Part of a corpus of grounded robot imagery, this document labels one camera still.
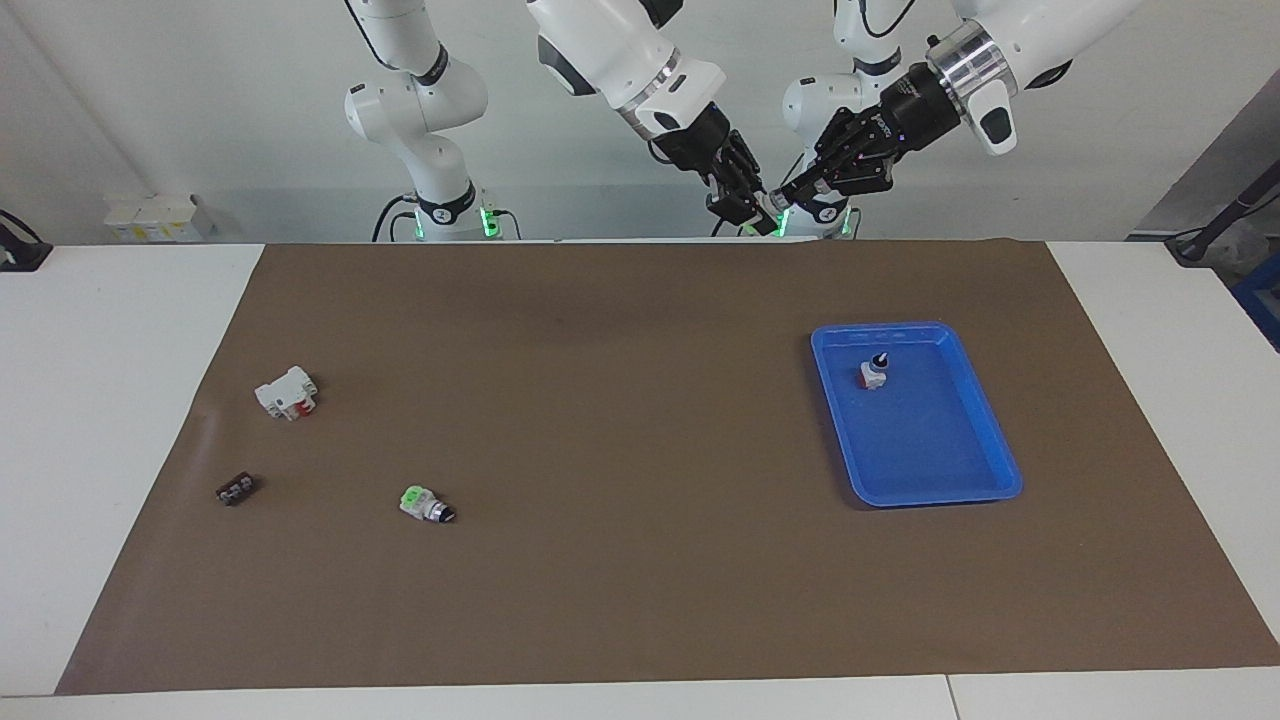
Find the brown paper mat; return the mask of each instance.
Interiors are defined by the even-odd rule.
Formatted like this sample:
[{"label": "brown paper mat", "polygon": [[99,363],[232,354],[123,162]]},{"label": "brown paper mat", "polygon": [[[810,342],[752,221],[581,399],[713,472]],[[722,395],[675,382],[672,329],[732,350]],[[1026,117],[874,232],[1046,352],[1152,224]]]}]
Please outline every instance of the brown paper mat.
[{"label": "brown paper mat", "polygon": [[[1019,498],[849,491],[809,333],[919,319]],[[1043,246],[273,246],[58,692],[1275,664]]]}]

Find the green led light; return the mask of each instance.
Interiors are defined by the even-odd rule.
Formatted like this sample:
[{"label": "green led light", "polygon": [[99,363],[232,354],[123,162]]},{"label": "green led light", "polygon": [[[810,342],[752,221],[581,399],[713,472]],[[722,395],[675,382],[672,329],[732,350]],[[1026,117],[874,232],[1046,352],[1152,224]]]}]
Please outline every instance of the green led light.
[{"label": "green led light", "polygon": [[480,208],[480,222],[484,224],[485,237],[498,237],[502,234],[502,225],[498,224],[498,217],[490,213],[488,208]]},{"label": "green led light", "polygon": [[776,237],[787,236],[787,222],[791,220],[791,208],[787,208],[778,215],[778,229],[773,233]]}]

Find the blue tray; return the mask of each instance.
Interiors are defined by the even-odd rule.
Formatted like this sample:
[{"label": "blue tray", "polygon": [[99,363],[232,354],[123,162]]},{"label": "blue tray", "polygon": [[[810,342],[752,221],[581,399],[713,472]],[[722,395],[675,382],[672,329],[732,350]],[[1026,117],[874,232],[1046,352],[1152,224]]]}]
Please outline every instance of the blue tray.
[{"label": "blue tray", "polygon": [[[888,382],[858,384],[890,354]],[[955,331],[942,323],[831,325],[813,354],[854,492],[876,507],[1009,500],[1023,478]]]}]

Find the white wall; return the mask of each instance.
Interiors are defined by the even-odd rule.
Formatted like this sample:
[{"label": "white wall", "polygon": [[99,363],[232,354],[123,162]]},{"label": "white wall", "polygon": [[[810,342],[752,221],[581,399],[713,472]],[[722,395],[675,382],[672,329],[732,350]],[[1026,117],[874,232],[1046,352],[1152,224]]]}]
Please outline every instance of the white wall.
[{"label": "white wall", "polygon": [[[1140,229],[1175,232],[1199,227],[1272,163],[1280,160],[1280,73],[1271,76],[1204,155],[1187,170]],[[1280,234],[1280,202],[1249,218],[1260,231]]]},{"label": "white wall", "polygon": [[[160,192],[195,192],[228,240],[360,241],[403,169],[353,136],[346,88],[383,72],[340,0],[0,0],[44,47],[87,111]],[[489,115],[451,133],[474,174],[502,193],[532,237],[704,234],[694,177],[653,164],[599,99],[571,99],[534,59],[535,24],[518,0],[433,0],[451,51],[488,79]],[[799,152],[781,122],[787,83],[847,68],[827,0],[690,0],[667,33],[730,74],[721,104],[772,181]],[[925,0],[905,23],[956,24]],[[899,188],[861,201],[864,236],[1120,240],[1280,65],[1280,3],[1151,0],[1053,90],[1018,105],[1023,146],[991,160],[956,131],[896,172]],[[38,94],[38,79],[9,88]],[[13,123],[4,147],[49,143],[38,118]],[[13,160],[6,155],[0,164]],[[0,184],[23,206],[31,190]],[[42,181],[31,182],[42,192]],[[136,184],[93,177],[102,192]],[[76,209],[64,242],[99,237]],[[46,219],[42,215],[37,219]]]},{"label": "white wall", "polygon": [[102,193],[146,190],[0,1],[0,206],[46,240],[95,242],[108,238]]}]

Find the green and white connector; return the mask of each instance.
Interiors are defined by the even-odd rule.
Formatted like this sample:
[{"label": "green and white connector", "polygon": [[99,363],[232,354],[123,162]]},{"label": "green and white connector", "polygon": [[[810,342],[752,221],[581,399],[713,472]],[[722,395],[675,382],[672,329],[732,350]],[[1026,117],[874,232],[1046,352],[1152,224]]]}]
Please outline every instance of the green and white connector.
[{"label": "green and white connector", "polygon": [[401,496],[401,510],[428,523],[452,523],[458,516],[452,507],[440,502],[435,493],[422,486],[413,486]]}]

